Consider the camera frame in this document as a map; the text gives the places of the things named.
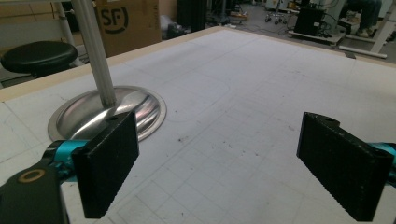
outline gray floor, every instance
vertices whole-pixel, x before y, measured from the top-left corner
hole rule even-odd
[[[268,35],[271,37],[285,39],[293,42],[303,43],[310,46],[315,46],[323,49],[336,50],[344,52],[343,50],[338,49],[337,47],[332,47],[328,42],[321,42],[315,39],[310,39],[306,37],[296,36],[290,37],[288,35],[288,30],[293,28],[295,22],[297,21],[296,16],[291,16],[290,14],[286,14],[286,18],[289,19],[288,24],[279,23],[277,25],[274,24],[273,21],[265,22],[265,16],[268,11],[266,11],[265,7],[261,4],[253,6],[251,4],[242,4],[241,8],[243,11],[248,13],[248,20],[243,21],[242,24],[239,24],[238,21],[233,21],[231,19],[231,23],[236,26],[236,29],[243,30],[251,33],[256,33],[259,35]],[[343,38],[338,45],[343,45],[351,48],[357,49],[365,49],[370,50],[373,44],[362,42],[359,40],[351,40]],[[380,53],[387,54],[387,59],[380,59],[372,56],[367,56],[363,54],[357,54],[362,57],[367,57],[375,60],[379,60],[381,62],[386,63],[396,63],[396,42],[388,42],[380,51]]]

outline black stool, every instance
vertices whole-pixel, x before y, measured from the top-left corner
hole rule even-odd
[[[10,72],[40,78],[69,69],[77,56],[76,48],[70,44],[38,41],[7,51],[1,64]]]

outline round metal base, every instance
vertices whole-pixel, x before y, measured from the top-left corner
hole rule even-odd
[[[62,105],[49,120],[50,139],[92,139],[106,127],[106,119],[131,110],[136,114],[139,141],[161,126],[166,105],[157,93],[135,86],[114,87],[114,92],[117,104],[110,108],[102,106],[98,91],[88,91]]]

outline floor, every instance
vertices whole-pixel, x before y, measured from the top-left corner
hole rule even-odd
[[[332,47],[328,42],[317,41],[315,39],[310,39],[306,37],[299,37],[294,35],[290,37],[288,35],[288,30],[292,30],[297,20],[296,16],[292,16],[288,13],[285,13],[285,17],[288,19],[287,24],[279,23],[274,24],[274,21],[265,22],[265,16],[268,14],[265,7],[262,5],[261,1],[257,2],[256,5],[251,4],[241,4],[241,8],[243,11],[248,13],[248,20],[243,21],[242,24],[239,24],[239,21],[235,21],[231,19],[232,25],[236,26],[236,29],[243,30],[246,32],[251,32],[259,35],[267,35],[274,38],[285,39],[288,41],[293,41],[297,43],[303,43],[309,46],[315,46],[318,48],[329,49],[334,51],[344,52],[337,47]],[[351,40],[344,38],[339,42],[339,45],[343,45],[346,47],[357,48],[357,49],[365,49],[370,50],[373,44],[359,41],[359,40]],[[371,58],[374,60],[379,60],[381,62],[386,63],[396,63],[396,41],[393,40],[388,42],[380,51],[380,53],[384,53],[388,55],[387,59],[380,59],[372,56],[367,56],[363,54],[357,54],[362,57]]]
[[[396,133],[395,68],[259,35],[225,30],[110,71],[114,85],[159,93],[167,115],[102,219],[84,218],[77,184],[62,184],[72,223],[357,223],[296,157],[303,112],[369,142]],[[84,76],[0,103],[0,182],[39,160],[50,116],[92,89]],[[394,222],[395,200],[385,187],[375,224]]]

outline desk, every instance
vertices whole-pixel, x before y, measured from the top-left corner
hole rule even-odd
[[[394,65],[218,27],[108,64],[115,85],[158,92],[168,113],[101,220],[62,185],[72,223],[356,223],[296,158],[303,112],[363,141],[396,139]],[[52,113],[93,89],[83,65],[0,90],[1,184],[39,160]],[[374,223],[393,223],[395,201],[385,187]]]

